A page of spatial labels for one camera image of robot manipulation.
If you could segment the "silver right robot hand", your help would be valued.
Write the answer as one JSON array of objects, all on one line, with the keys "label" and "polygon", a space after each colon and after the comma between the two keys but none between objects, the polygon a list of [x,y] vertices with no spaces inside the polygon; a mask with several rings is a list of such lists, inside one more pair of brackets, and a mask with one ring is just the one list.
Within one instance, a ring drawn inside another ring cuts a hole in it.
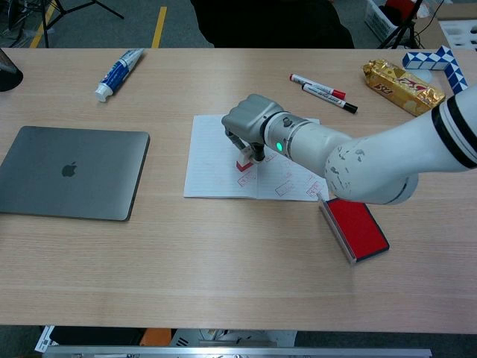
[{"label": "silver right robot hand", "polygon": [[265,158],[265,126],[273,116],[283,111],[275,101],[251,94],[225,115],[221,123],[232,144],[240,151],[246,149],[248,144],[251,160],[260,163]]}]

